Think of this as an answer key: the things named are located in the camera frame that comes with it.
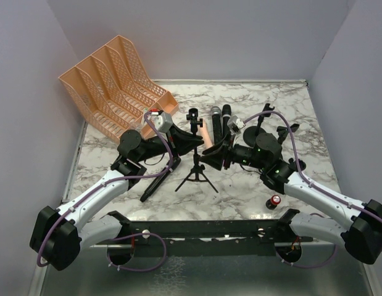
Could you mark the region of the black microphone white band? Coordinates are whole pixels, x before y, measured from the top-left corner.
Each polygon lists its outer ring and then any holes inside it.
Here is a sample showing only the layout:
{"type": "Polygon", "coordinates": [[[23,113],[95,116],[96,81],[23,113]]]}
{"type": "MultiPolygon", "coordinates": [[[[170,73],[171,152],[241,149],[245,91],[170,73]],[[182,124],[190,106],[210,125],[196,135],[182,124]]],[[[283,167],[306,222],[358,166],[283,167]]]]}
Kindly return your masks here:
{"type": "Polygon", "coordinates": [[[147,187],[147,189],[145,190],[145,192],[143,193],[143,195],[140,197],[139,200],[141,202],[147,201],[147,199],[150,198],[150,196],[152,196],[155,193],[155,191],[167,179],[167,177],[173,171],[175,171],[177,169],[177,167],[179,166],[180,163],[181,163],[181,158],[180,157],[174,157],[173,158],[173,164],[170,167],[170,169],[166,173],[164,173],[163,175],[156,177],[153,180],[153,182],[147,187]]]}

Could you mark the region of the black tripod microphone stand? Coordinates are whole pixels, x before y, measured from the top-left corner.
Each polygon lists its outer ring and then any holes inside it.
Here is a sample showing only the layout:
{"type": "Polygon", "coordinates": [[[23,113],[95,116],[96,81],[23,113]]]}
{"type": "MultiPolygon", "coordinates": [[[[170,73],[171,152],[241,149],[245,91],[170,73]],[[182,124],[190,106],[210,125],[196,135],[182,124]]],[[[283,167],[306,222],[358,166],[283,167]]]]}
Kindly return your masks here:
{"type": "MultiPolygon", "coordinates": [[[[186,119],[190,121],[191,126],[191,133],[196,136],[197,131],[199,128],[203,127],[203,121],[202,118],[199,118],[198,115],[198,109],[197,108],[190,108],[188,110],[188,114],[186,115],[186,119]]],[[[200,155],[197,152],[197,148],[194,148],[194,154],[193,154],[193,167],[190,170],[189,174],[182,180],[182,182],[178,185],[178,187],[175,189],[175,192],[178,192],[178,190],[184,185],[185,182],[194,182],[194,183],[208,183],[212,189],[218,193],[218,190],[215,188],[215,186],[212,184],[212,182],[208,179],[208,177],[204,174],[205,166],[203,164],[199,163],[200,161],[200,155]]]]}

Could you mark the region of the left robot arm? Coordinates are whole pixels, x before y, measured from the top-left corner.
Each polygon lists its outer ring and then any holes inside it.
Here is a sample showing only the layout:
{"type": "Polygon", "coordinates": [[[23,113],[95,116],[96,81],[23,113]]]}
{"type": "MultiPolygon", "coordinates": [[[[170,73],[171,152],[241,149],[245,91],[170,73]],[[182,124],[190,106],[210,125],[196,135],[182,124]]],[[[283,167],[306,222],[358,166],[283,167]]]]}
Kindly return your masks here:
{"type": "Polygon", "coordinates": [[[30,239],[30,247],[37,253],[37,265],[52,265],[58,271],[68,267],[86,245],[81,232],[88,221],[111,200],[147,178],[141,162],[168,153],[165,168],[153,175],[154,179],[160,178],[171,172],[175,156],[187,154],[203,143],[201,136],[176,125],[168,129],[166,137],[157,133],[143,139],[134,129],[124,132],[117,147],[118,157],[96,184],[72,201],[57,208],[46,206],[38,213],[30,239]]]}

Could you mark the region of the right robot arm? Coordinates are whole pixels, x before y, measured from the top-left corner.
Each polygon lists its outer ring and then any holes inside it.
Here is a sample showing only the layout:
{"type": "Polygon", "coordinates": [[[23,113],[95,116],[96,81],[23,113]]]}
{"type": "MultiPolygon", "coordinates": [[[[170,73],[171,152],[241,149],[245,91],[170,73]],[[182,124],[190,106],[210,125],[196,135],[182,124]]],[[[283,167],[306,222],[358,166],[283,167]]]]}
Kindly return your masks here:
{"type": "Polygon", "coordinates": [[[216,170],[232,163],[260,170],[260,179],[269,189],[299,199],[326,215],[311,217],[297,210],[284,218],[292,232],[334,243],[358,261],[374,264],[382,252],[382,204],[356,200],[332,191],[303,174],[305,163],[286,162],[282,146],[270,133],[256,137],[253,147],[234,144],[227,135],[219,144],[203,151],[201,162],[216,170]]]}

